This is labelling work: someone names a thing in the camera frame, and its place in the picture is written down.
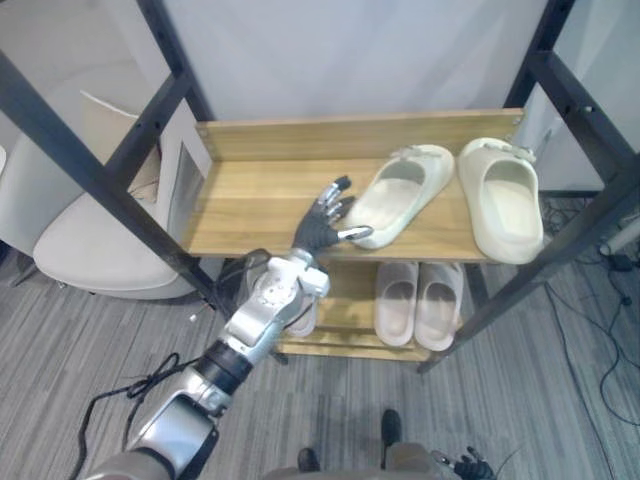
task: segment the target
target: floor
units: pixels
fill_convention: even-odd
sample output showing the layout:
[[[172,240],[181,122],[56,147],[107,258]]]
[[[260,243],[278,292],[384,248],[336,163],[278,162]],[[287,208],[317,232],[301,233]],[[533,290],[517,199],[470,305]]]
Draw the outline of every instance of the floor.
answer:
[[[189,322],[199,308],[193,296],[112,299],[60,289],[42,274],[9,288],[15,273],[10,257],[0,267],[0,471],[4,479],[63,479],[77,454],[76,432],[89,399],[150,372],[169,352],[197,356],[219,322],[208,310]],[[487,266],[484,274],[495,291],[513,269]],[[636,269],[614,279],[633,304],[622,308],[613,332],[638,362],[640,275]],[[601,265],[573,263],[550,283],[601,323],[618,305]],[[613,348],[584,319],[558,308],[615,478],[640,478],[640,430],[610,415],[598,392]],[[402,414],[405,438],[428,448],[456,455],[474,445],[494,467],[517,450],[500,478],[610,478],[562,352],[549,300],[539,288],[423,376],[410,363],[298,356],[282,367],[269,359],[236,395],[202,478],[259,479],[291,465],[306,445],[316,447],[327,469],[374,466],[387,406]],[[636,422],[639,385],[640,372],[626,363],[606,384],[612,405]],[[86,468],[118,451],[130,405],[115,398],[98,406]]]

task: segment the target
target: white chair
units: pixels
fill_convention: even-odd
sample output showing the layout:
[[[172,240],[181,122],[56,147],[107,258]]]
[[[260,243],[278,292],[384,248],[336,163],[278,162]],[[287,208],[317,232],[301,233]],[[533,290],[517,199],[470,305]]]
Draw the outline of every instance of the white chair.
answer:
[[[92,69],[65,81],[46,98],[80,138],[81,90],[137,113],[153,94],[133,63]],[[179,131],[172,119],[160,137],[157,201],[138,200],[177,241],[203,183]],[[194,290],[26,135],[19,138],[0,175],[0,239],[32,256],[46,275],[91,292],[159,299]],[[215,278],[221,263],[207,259],[201,266]]]

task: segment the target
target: black shoe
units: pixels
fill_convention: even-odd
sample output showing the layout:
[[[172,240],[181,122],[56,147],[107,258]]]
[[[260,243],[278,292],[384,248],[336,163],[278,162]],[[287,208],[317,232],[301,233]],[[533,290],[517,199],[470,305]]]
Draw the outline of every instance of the black shoe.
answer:
[[[320,462],[313,449],[303,448],[298,452],[298,470],[306,473],[320,471]]]
[[[399,442],[402,438],[402,421],[400,420],[400,414],[393,409],[386,409],[382,414],[381,424],[381,436],[382,445],[384,450],[382,452],[382,464],[380,467],[384,470],[387,461],[387,448],[396,442]]]

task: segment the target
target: shoe rack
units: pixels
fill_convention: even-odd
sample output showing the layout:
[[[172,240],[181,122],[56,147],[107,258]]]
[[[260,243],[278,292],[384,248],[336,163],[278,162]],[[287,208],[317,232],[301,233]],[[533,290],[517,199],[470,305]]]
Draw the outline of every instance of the shoe rack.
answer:
[[[457,155],[477,137],[510,140],[522,109],[464,110],[359,117],[197,125],[213,167],[191,216],[183,247],[196,256],[234,257],[258,247],[285,254],[293,232],[322,189],[349,175],[349,191],[366,189],[389,154],[432,143]],[[374,285],[382,261],[489,261],[476,247],[457,176],[389,246],[341,244],[319,258],[330,272],[329,296],[304,338],[283,336],[283,353],[424,361],[415,343],[383,344],[373,329]]]

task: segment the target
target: white slipper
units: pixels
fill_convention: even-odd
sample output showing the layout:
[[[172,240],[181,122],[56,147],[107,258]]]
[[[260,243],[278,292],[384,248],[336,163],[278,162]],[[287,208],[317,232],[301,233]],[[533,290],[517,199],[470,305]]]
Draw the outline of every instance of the white slipper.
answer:
[[[542,250],[533,161],[529,151],[495,138],[473,140],[458,158],[476,244],[499,262],[528,263]]]
[[[453,343],[460,317],[464,274],[458,263],[421,263],[414,335],[441,352]]]
[[[418,264],[383,263],[376,278],[376,335],[399,347],[411,340],[418,287]]]
[[[451,152],[437,145],[413,145],[393,152],[345,218],[349,227],[374,229],[353,243],[363,248],[390,244],[449,183],[454,165]]]
[[[256,282],[260,279],[260,277],[267,271],[267,265],[261,265],[256,268],[249,268],[247,273],[245,274],[245,279],[243,285],[241,286],[240,298],[247,299],[253,292],[253,288],[255,287]],[[307,308],[307,312],[300,317],[299,320],[295,320],[295,323],[291,324],[288,328],[286,328],[287,333],[293,335],[294,337],[306,337],[313,332],[313,329],[316,327],[317,320],[317,300],[314,300],[310,297],[306,297],[302,301],[302,308],[300,312],[304,312]]]

